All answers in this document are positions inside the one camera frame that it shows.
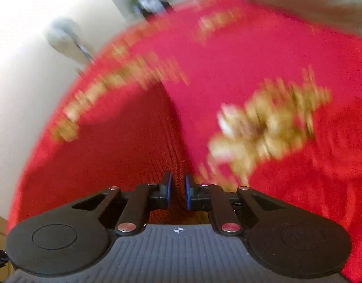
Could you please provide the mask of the dark red knitted sweater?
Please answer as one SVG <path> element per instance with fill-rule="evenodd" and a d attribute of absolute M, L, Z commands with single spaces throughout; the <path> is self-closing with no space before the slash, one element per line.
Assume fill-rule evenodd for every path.
<path fill-rule="evenodd" d="M 55 137 L 49 123 L 18 181 L 8 228 L 27 218 L 110 186 L 131 191 L 141 183 L 173 174 L 171 205 L 151 215 L 153 223 L 185 224 L 184 176 L 189 158 L 178 116 L 161 83 L 136 84 L 109 92 L 67 126 L 69 141 Z"/>

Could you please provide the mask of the red rose pattern blanket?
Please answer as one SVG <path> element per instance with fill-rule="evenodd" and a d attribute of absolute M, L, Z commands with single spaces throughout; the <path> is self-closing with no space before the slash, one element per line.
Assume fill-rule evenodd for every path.
<path fill-rule="evenodd" d="M 352 242 L 343 270 L 274 273 L 204 211 L 153 223 L 170 192 L 167 209 L 95 264 L 56 277 L 16 268 L 11 282 L 362 282 L 362 38 L 245 0 L 190 4 L 115 37 L 48 124 L 69 141 L 66 127 L 109 92 L 153 83 L 175 107 L 186 175 L 226 192 L 249 186 L 340 224 Z"/>

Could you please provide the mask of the white standing fan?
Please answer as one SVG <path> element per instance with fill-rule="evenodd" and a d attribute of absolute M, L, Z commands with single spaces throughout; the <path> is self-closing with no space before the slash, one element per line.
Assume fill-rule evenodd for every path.
<path fill-rule="evenodd" d="M 81 27 L 72 19 L 57 19 L 44 37 L 54 50 L 76 63 L 78 72 L 94 62 L 91 46 L 83 41 Z"/>

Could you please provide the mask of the black and white bag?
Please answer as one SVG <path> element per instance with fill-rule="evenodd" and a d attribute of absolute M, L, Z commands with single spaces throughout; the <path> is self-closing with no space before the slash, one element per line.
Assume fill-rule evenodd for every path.
<path fill-rule="evenodd" d="M 173 11 L 173 7 L 167 0 L 132 0 L 132 8 L 146 20 L 163 12 Z"/>

